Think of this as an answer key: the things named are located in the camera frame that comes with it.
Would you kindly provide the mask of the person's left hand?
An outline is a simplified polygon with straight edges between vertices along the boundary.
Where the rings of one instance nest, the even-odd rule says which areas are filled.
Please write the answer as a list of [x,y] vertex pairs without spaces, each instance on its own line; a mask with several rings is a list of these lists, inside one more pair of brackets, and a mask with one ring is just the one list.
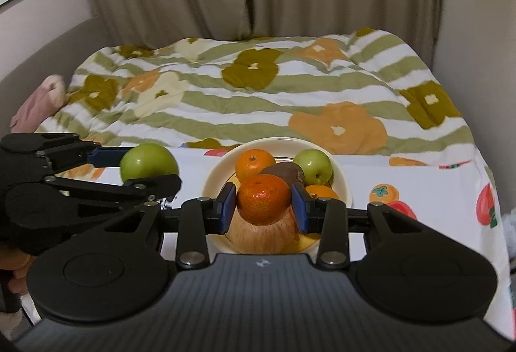
[[28,255],[18,249],[8,248],[7,246],[1,247],[0,268],[12,273],[8,281],[8,288],[13,294],[28,294],[27,274],[35,259],[35,256]]

